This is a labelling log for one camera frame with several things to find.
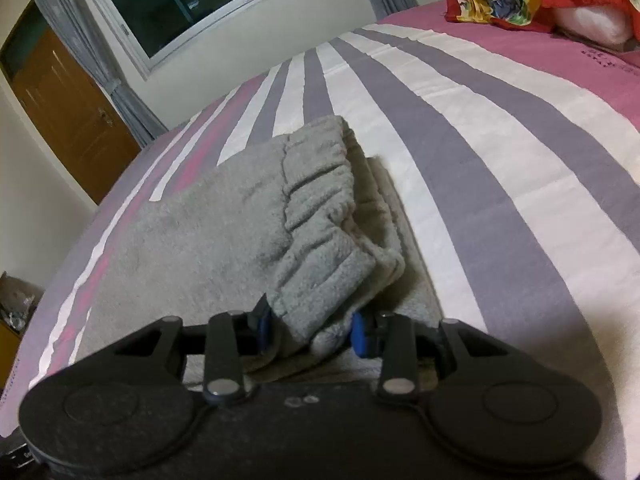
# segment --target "gray towel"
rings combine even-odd
[[[400,197],[382,162],[377,158],[368,158],[367,161],[378,184],[380,195],[391,211],[405,260],[402,276],[380,292],[367,305],[367,309],[397,312],[426,326],[435,327],[442,319],[440,303],[420,256],[414,233],[404,214]],[[425,360],[421,364],[420,387],[423,390],[430,390],[437,384],[433,361]],[[354,354],[353,349],[348,347],[322,364],[296,374],[290,378],[290,381],[303,383],[370,381],[377,379],[381,370],[382,359],[360,359]]]
[[[353,312],[404,268],[392,213],[353,132],[342,118],[322,118],[145,204],[110,257],[78,357],[162,316],[202,324],[251,310],[266,292],[277,344],[246,368],[277,354],[261,373],[274,380],[340,349]],[[188,365],[185,380],[199,374]]]

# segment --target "gray stripe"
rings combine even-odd
[[[287,82],[287,73],[289,73],[289,65],[291,60],[287,59],[278,70],[276,77],[273,79],[269,94],[262,105],[262,109],[255,120],[254,127],[251,129],[251,134],[246,141],[247,146],[252,144],[259,144],[260,142],[266,142],[273,137],[273,127],[276,122],[276,112],[282,99],[282,93],[284,92],[284,85]]]
[[[318,51],[312,48],[305,52],[305,93],[303,95],[305,124],[333,113],[334,107],[329,99],[329,91],[326,89]]]
[[[613,449],[618,453],[615,460],[607,456],[607,478],[623,479],[625,446],[609,370],[565,282],[513,201],[440,113],[349,43],[336,39],[331,45],[412,154],[489,332],[574,376],[584,374],[587,384],[587,374],[605,378],[603,430],[606,440],[615,440]],[[576,369],[578,360],[586,367]]]
[[[220,160],[220,153],[222,153],[222,149],[224,148],[228,138],[230,137],[235,127],[238,126],[238,123],[246,112],[251,99],[253,99],[258,92],[258,90],[260,89],[260,85],[266,79],[267,75],[268,72],[265,72],[260,74],[259,76],[249,79],[249,81],[244,82],[238,92],[236,92],[236,95],[232,97],[233,102],[232,100],[229,100],[227,106],[229,104],[231,104],[232,106],[223,109],[216,118],[216,126],[219,128],[219,131],[216,134],[215,140],[213,142],[210,142],[210,139],[200,139],[200,142],[209,141],[210,146],[207,150],[206,155],[203,157],[200,163],[198,174],[204,174],[209,170],[213,170],[213,168],[217,166],[218,161]],[[245,94],[244,92],[247,90],[247,87],[249,87],[248,93]],[[236,101],[238,99],[242,99],[242,103],[236,107]],[[192,153],[192,156],[196,155],[198,151],[201,152],[202,149],[202,146],[196,146],[196,149],[194,150],[195,153]]]
[[[357,33],[417,57],[444,77],[485,96],[510,113],[575,173],[611,221],[640,251],[640,188],[580,126],[545,100],[476,70],[435,47],[374,30],[361,29]]]

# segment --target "bed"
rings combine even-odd
[[[400,12],[245,82],[143,150],[47,289],[0,404],[75,360],[118,232],[246,145],[335,113],[388,169],[445,316],[579,378],[585,462],[640,474],[640,69],[536,32]]]

